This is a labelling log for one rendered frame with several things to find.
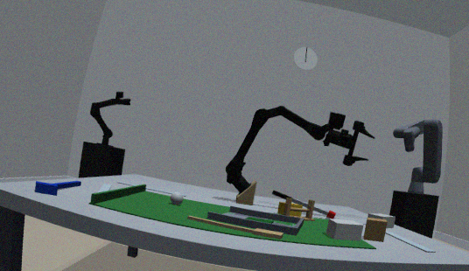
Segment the white golf ball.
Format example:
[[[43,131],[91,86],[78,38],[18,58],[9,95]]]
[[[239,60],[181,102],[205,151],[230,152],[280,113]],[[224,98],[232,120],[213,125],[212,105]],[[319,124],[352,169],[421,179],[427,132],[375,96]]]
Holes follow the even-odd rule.
[[[174,192],[170,196],[170,200],[174,205],[180,205],[181,202],[183,201],[183,196],[180,192]]]

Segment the green flat mat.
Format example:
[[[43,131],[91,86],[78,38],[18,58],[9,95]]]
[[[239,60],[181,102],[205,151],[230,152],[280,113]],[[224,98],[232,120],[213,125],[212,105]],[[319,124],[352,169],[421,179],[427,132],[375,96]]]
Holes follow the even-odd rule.
[[[89,203],[90,204],[90,203]],[[348,247],[376,249],[365,240],[335,240],[326,233],[329,219],[317,219],[315,221],[305,221],[297,236],[283,234],[281,239],[268,238],[253,233],[237,231],[223,226],[202,223],[188,219],[188,216],[207,219],[208,212],[220,214],[229,213],[230,207],[223,205],[208,204],[188,199],[183,199],[180,205],[174,205],[170,196],[154,192],[141,191],[130,194],[126,197],[115,198],[98,204],[90,204],[103,207],[105,209],[118,211],[130,215],[135,215],[144,219],[153,219],[176,226],[185,226],[206,230],[215,233],[225,233],[240,237],[249,237],[259,240],[282,241],[286,243],[319,245],[328,247]]]

